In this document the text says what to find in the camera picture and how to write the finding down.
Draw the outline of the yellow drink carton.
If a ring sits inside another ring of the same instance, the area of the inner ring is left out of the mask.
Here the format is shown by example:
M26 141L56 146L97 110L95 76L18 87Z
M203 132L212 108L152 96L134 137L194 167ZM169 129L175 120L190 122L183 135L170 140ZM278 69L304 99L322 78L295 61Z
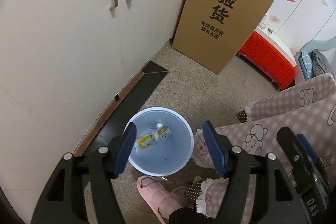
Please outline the yellow drink carton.
M170 129L163 125L162 123L158 123L155 126L155 130L147 135L140 136L136 143L140 149L146 149L151 147L165 139L166 137L171 135Z

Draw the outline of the light blue trash bin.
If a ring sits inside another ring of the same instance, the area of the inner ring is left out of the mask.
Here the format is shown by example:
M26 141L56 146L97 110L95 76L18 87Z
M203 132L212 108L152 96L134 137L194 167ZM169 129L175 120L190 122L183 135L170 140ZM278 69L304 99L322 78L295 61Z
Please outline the light blue trash bin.
M155 133L161 127L169 135L148 148L133 145L129 156L131 165L143 174L163 177L177 173L191 158L194 137L187 120L177 112L164 107L143 109L131 117L137 129L137 139Z

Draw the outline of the pink checkered tablecloth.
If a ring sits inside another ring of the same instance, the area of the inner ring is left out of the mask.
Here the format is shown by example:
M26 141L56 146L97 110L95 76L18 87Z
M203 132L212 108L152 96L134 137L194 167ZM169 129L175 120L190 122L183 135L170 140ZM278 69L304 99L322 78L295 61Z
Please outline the pink checkered tablecloth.
M276 141L279 129L289 127L295 135L302 134L307 139L326 171L331 188L335 186L335 79L330 73L251 102L245 112L247 122L217 127L216 132L252 155L275 153L294 183L290 161ZM198 166L215 168L202 129L194 135L192 158ZM197 213L215 218L228 179L208 178L200 183Z

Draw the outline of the pink slipper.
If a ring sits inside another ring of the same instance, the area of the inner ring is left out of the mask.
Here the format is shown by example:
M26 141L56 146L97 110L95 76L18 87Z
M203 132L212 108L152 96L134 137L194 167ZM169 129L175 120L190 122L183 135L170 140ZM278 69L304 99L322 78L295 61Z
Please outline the pink slipper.
M141 176L137 179L137 189L161 223L168 223L169 215L186 207L188 199L184 193L185 186L179 186L171 192L154 177Z

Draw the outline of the grey folded quilt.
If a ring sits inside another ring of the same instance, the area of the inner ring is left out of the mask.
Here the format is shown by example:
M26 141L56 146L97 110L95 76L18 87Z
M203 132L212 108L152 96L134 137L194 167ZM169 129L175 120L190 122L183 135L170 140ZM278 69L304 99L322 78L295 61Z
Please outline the grey folded quilt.
M330 66L326 56L324 56L319 51L311 51L311 53L309 54L310 54L311 63L312 63L313 77L324 75L326 73L330 73L333 77L335 77L333 69Z

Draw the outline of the red storage box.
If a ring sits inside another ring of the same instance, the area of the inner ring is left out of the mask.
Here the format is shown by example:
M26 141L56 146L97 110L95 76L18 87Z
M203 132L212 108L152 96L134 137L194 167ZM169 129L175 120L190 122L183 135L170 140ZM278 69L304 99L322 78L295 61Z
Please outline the red storage box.
M297 65L290 49L276 36L256 28L238 51L253 65L264 72L280 90L286 89L294 80Z

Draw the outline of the beige low cabinet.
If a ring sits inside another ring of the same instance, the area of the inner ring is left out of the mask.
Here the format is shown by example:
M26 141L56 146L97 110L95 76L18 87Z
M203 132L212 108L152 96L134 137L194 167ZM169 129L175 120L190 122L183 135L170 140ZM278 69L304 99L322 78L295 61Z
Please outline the beige low cabinet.
M173 36L183 0L1 0L1 188L29 223L52 171Z

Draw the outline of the large cardboard box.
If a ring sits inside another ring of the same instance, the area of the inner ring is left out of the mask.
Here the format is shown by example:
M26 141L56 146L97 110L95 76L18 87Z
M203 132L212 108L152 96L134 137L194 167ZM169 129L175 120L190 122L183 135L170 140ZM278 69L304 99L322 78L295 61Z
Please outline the large cardboard box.
M186 0L172 47L219 74L274 0Z

